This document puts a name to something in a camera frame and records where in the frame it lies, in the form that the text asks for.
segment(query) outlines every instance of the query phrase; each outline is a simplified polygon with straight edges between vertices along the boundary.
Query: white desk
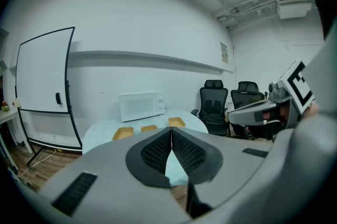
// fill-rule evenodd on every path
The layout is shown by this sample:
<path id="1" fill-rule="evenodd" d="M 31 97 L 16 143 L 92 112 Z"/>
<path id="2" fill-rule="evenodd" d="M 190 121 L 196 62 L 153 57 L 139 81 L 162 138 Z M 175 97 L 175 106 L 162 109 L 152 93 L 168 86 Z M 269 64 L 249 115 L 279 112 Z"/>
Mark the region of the white desk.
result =
<path id="1" fill-rule="evenodd" d="M 17 127 L 18 127 L 18 131 L 20 132 L 21 136 L 22 136 L 22 139 L 27 147 L 27 150 L 28 152 L 31 154 L 33 153 L 31 147 L 29 146 L 29 143 L 27 142 L 27 139 L 26 139 L 26 136 L 25 134 L 23 133 L 23 131 L 21 130 L 21 125 L 19 123 L 19 118 L 18 118 L 18 112 L 17 110 L 10 110 L 8 112 L 3 112 L 3 111 L 0 111 L 0 125 L 9 121 L 9 120 L 13 120 L 13 123 L 15 122 Z M 17 145 L 17 142 L 16 142 L 16 139 L 15 139 L 15 136 L 14 134 L 12 133 L 11 130 L 9 130 L 9 132 L 11 133 L 11 136 L 12 136 L 12 139 L 15 143 L 15 145 Z M 6 154 L 8 159 L 10 160 L 11 164 L 18 170 L 16 164 L 14 163 L 11 155 L 9 154 L 9 151 L 7 150 L 7 147 L 2 139 L 2 136 L 0 135 L 0 143 L 1 143 L 1 146 L 2 148 L 4 149 L 5 152 L 2 152 L 2 154 Z"/>
<path id="2" fill-rule="evenodd" d="M 82 153 L 85 154 L 94 147 L 106 142 L 112 141 L 112 137 L 117 129 L 123 126 L 131 126 L 134 129 L 134 135 L 141 134 L 141 128 L 147 125 L 156 125 L 158 128 L 165 128 L 169 126 L 168 119 L 171 117 L 180 117 L 186 124 L 186 127 L 192 130 L 205 132 L 208 134 L 204 123 L 191 113 L 181 110 L 166 110 L 162 115 L 134 120 L 130 122 L 121 122 L 115 120 L 101 120 L 93 124 L 86 132 L 82 141 Z M 187 184 L 188 176 L 171 151 L 166 164 L 165 175 L 170 179 L 172 186 L 179 186 Z"/>

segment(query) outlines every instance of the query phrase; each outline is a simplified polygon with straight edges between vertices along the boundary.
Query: air conditioner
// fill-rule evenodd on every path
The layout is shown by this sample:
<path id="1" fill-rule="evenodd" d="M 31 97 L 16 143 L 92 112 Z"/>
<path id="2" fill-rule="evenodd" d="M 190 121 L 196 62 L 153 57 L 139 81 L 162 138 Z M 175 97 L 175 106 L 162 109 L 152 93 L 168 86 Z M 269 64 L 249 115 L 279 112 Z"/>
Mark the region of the air conditioner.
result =
<path id="1" fill-rule="evenodd" d="M 305 17 L 311 10 L 310 0 L 276 0 L 277 13 L 281 19 Z"/>

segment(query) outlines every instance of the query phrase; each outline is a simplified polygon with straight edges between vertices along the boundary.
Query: black vent slot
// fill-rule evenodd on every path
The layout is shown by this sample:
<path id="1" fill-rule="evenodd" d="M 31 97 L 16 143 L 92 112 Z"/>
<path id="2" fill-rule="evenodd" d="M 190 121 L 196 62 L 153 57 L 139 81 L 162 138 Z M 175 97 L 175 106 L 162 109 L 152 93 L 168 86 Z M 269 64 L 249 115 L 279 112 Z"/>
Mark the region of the black vent slot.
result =
<path id="1" fill-rule="evenodd" d="M 146 165 L 165 174 L 166 162 L 171 152 L 171 134 L 167 132 L 151 142 L 141 151 L 142 160 Z"/>
<path id="2" fill-rule="evenodd" d="M 242 152 L 247 153 L 247 154 L 252 154 L 260 158 L 266 158 L 268 155 L 268 152 L 266 151 L 257 150 L 253 148 L 245 148 L 242 150 Z"/>
<path id="3" fill-rule="evenodd" d="M 71 185 L 54 201 L 53 206 L 70 216 L 95 182 L 97 175 L 82 172 Z"/>

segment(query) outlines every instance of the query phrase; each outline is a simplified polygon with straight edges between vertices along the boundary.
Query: white microwave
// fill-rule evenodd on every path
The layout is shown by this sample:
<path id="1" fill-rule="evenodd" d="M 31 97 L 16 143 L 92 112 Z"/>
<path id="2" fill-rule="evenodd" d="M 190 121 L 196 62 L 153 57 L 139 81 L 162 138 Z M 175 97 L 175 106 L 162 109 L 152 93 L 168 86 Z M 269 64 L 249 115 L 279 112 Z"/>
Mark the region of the white microwave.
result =
<path id="1" fill-rule="evenodd" d="M 120 95 L 119 103 L 122 122 L 165 113 L 162 92 Z"/>

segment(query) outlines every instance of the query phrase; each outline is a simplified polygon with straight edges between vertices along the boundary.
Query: chair headrest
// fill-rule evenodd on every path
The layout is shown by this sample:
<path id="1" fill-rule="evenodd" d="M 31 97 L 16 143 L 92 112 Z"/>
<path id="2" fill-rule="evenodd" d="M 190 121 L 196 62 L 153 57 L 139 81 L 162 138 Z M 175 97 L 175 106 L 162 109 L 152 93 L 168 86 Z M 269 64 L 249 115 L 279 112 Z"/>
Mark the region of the chair headrest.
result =
<path id="1" fill-rule="evenodd" d="M 205 88 L 214 88 L 214 89 L 223 88 L 223 83 L 221 80 L 207 80 L 205 82 Z"/>
<path id="2" fill-rule="evenodd" d="M 256 83 L 254 82 L 239 82 L 239 88 L 238 90 L 247 92 L 247 91 L 252 91 L 252 92 L 258 92 L 259 87 Z"/>

